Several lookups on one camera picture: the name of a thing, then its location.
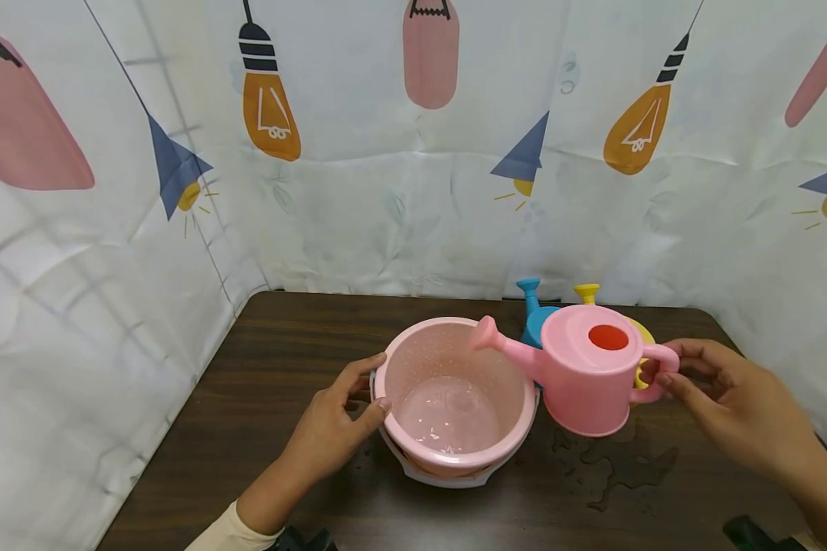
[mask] pink watering can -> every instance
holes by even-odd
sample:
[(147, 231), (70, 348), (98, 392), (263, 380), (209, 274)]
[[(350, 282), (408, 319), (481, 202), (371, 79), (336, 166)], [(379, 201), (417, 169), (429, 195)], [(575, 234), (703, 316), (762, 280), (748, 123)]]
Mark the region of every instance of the pink watering can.
[(662, 398), (657, 384), (634, 388), (642, 358), (659, 370), (680, 370), (680, 358), (661, 344), (645, 344), (624, 315), (592, 304), (567, 306), (549, 315), (541, 331), (542, 349), (512, 340), (486, 315), (472, 332), (473, 349), (494, 348), (540, 383), (554, 421), (582, 436), (607, 436), (628, 421), (629, 404)]

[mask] watering can handle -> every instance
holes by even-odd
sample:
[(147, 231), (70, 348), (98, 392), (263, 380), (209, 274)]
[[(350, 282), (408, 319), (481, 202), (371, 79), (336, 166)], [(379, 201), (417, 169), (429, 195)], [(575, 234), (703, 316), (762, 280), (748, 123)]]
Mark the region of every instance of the watering can handle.
[[(680, 371), (680, 356), (662, 344), (644, 344), (643, 357), (659, 362), (659, 372), (676, 373)], [(665, 389), (653, 383), (645, 389), (632, 389), (630, 402), (633, 404), (649, 404), (662, 398)]]

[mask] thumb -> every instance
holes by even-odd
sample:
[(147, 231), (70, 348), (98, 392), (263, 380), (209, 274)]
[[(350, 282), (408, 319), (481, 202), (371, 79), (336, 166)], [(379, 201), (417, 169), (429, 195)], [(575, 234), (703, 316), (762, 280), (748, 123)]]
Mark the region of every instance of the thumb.
[(363, 442), (369, 435), (373, 434), (374, 430), (379, 429), (391, 408), (391, 403), (388, 398), (380, 398), (371, 402), (368, 409), (364, 410), (361, 417), (353, 423), (353, 433), (356, 442)]
[(684, 403), (684, 406), (692, 413), (696, 421), (704, 427), (711, 423), (722, 406), (711, 400), (708, 394), (680, 373), (659, 373), (655, 381), (661, 385), (674, 398)]

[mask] wooden table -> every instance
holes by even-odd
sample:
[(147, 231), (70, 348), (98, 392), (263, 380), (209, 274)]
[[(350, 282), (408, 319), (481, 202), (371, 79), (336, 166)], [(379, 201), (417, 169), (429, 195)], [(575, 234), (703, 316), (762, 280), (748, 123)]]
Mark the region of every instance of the wooden table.
[[(618, 311), (658, 342), (731, 344), (701, 311)], [(487, 314), (507, 335), (524, 326), (523, 302), (252, 297), (99, 549), (184, 549), (279, 456), (312, 394), (346, 362), (384, 349), (416, 321)], [(667, 400), (636, 408), (623, 431), (594, 441), (559, 429), (541, 408), (518, 454), (469, 491), (407, 479), (375, 436), (291, 523), (307, 537), (327, 527), (350, 551), (732, 551), (721, 527), (739, 514), (777, 535), (804, 527), (781, 489), (721, 456)]]

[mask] sleeve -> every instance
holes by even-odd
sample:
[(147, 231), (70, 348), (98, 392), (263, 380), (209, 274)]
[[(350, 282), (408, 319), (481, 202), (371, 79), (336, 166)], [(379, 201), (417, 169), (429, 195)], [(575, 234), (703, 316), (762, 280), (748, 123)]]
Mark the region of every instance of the sleeve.
[(245, 526), (233, 503), (205, 532), (187, 547), (187, 551), (264, 551), (269, 549), (285, 529), (264, 536)]

